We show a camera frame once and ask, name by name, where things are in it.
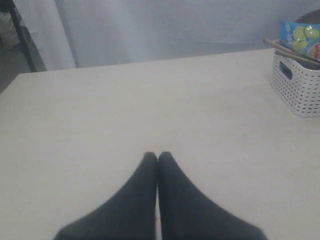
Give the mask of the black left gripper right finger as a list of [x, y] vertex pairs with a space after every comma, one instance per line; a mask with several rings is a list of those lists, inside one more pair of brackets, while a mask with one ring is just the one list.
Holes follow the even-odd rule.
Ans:
[[265, 240], [258, 227], [206, 197], [170, 152], [158, 158], [158, 203], [164, 240]]

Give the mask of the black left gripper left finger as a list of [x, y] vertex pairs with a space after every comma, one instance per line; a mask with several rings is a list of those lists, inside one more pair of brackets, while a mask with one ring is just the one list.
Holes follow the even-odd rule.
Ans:
[[63, 227], [57, 240], [154, 240], [158, 160], [146, 152], [128, 181], [108, 201]]

